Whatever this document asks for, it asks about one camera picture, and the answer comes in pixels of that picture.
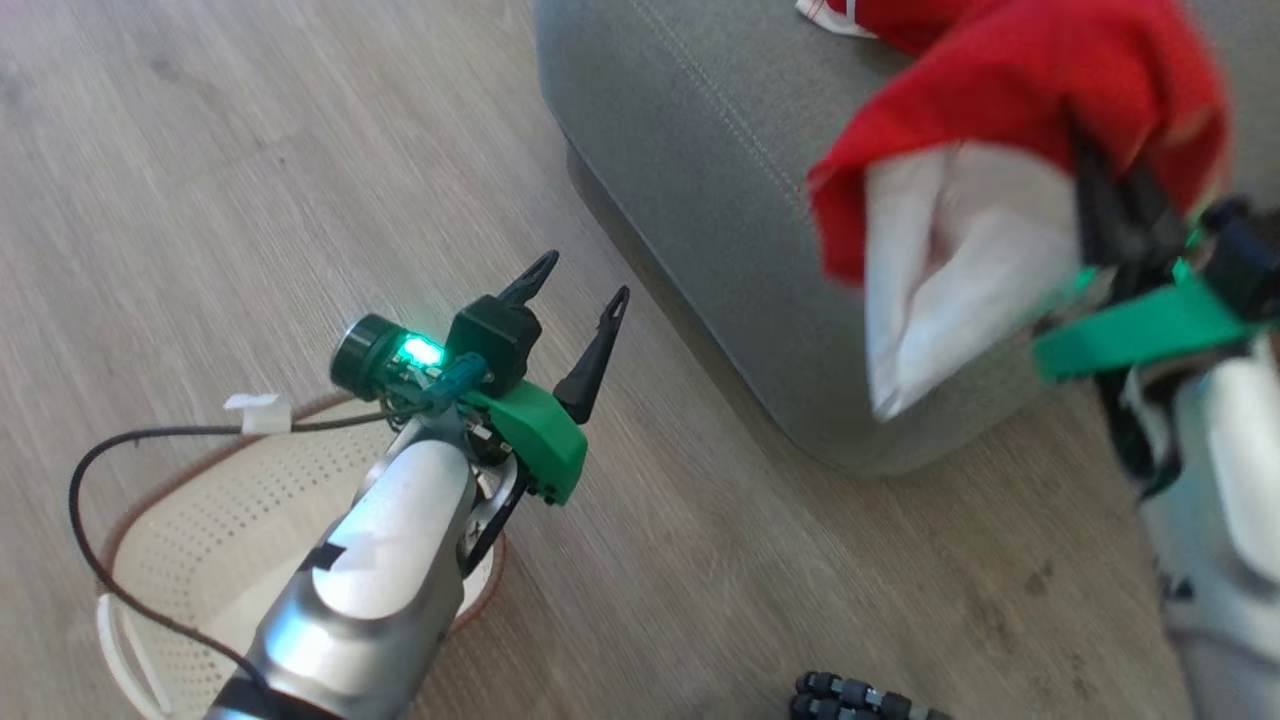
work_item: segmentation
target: red cloth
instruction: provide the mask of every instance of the red cloth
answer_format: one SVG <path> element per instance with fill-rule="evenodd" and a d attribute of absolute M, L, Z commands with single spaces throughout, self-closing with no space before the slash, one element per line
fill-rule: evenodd
<path fill-rule="evenodd" d="M 1225 173 L 1216 68 L 1176 0 L 858 0 L 858 24 L 923 53 L 809 172 L 823 264 L 861 284 L 867 168 L 936 145 L 1018 146 L 1070 172 L 1073 117 L 1123 172 L 1142 155 L 1184 211 Z"/>

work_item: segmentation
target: perforated plastic basket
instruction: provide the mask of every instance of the perforated plastic basket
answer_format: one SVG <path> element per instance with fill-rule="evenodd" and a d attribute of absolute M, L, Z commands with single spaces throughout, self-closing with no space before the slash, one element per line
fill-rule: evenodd
<path fill-rule="evenodd" d="M 376 411 L 334 398 L 307 419 Z M 147 498 L 113 533 L 106 557 L 143 602 L 237 651 L 333 520 L 351 506 L 393 439 L 384 423 L 233 445 Z M 504 539 L 466 582 L 454 629 L 497 587 Z M 234 665 L 124 607 L 97 605 L 99 641 L 116 684 L 147 719 L 202 717 Z"/>

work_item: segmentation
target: silver metal arm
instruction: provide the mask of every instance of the silver metal arm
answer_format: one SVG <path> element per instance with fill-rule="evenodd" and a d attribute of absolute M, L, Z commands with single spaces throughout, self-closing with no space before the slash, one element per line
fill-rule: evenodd
<path fill-rule="evenodd" d="M 1280 378 L 1270 348 L 1258 342 L 1183 379 L 1165 418 L 1181 471 L 1140 516 L 1196 715 L 1280 717 Z"/>
<path fill-rule="evenodd" d="M 508 456 L 483 469 L 495 483 L 477 498 L 465 436 L 453 407 L 404 425 L 257 626 L 246 660 L 275 712 L 237 673 L 206 720 L 403 716 L 462 605 L 467 560 L 522 492 Z"/>

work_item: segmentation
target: green 3d-printed part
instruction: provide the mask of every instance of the green 3d-printed part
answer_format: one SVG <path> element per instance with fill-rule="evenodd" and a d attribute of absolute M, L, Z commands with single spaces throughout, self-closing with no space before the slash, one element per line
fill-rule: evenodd
<path fill-rule="evenodd" d="M 1178 357 L 1247 341 L 1265 325 L 1242 322 L 1204 281 L 1170 284 L 1041 336 L 1033 354 L 1050 382 Z"/>
<path fill-rule="evenodd" d="M 493 427 L 538 479 L 535 493 L 564 505 L 586 461 L 586 436 L 552 393 L 520 380 L 502 397 L 471 392 L 462 401 L 489 413 Z"/>

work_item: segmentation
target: basket handle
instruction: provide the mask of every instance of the basket handle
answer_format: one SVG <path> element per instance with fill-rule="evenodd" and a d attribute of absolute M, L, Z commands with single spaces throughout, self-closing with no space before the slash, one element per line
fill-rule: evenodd
<path fill-rule="evenodd" d="M 140 647 L 133 623 L 128 615 L 115 612 L 116 602 L 116 597 L 110 593 L 104 593 L 97 598 L 97 642 L 102 647 L 106 667 L 111 671 L 115 684 L 124 692 L 124 697 L 146 720 L 169 720 L 173 716 L 173 703 L 169 702 L 169 696 L 160 685 L 160 678 L 151 666 L 150 659 Z M 123 637 L 116 628 L 118 616 L 124 626 Z M 150 692 L 143 689 L 142 683 L 133 674 L 133 669 L 129 667 L 128 655 L 122 641 L 128 643 L 128 655 L 132 655 L 142 669 Z"/>

